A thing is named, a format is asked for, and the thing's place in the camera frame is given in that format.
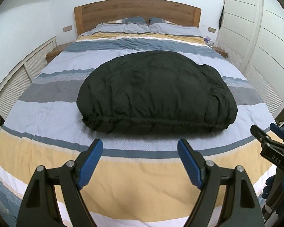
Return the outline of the right blue white gloved hand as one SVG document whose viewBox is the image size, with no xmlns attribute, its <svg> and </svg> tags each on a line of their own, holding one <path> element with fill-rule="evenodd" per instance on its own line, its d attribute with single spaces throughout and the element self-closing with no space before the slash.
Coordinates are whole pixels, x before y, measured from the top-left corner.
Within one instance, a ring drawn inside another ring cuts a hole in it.
<svg viewBox="0 0 284 227">
<path fill-rule="evenodd" d="M 277 180 L 275 177 L 276 177 L 276 175 L 273 175 L 266 180 L 266 182 L 265 182 L 266 186 L 264 187 L 264 189 L 262 191 L 261 198 L 266 200 L 270 195 L 272 195 L 274 192 L 277 191 L 277 188 L 279 186 L 276 186 L 275 189 L 273 188 L 273 185 L 274 185 L 275 182 L 280 183 L 281 186 L 282 186 L 282 191 L 284 191 L 284 176 L 282 178 L 282 181 Z"/>
</svg>

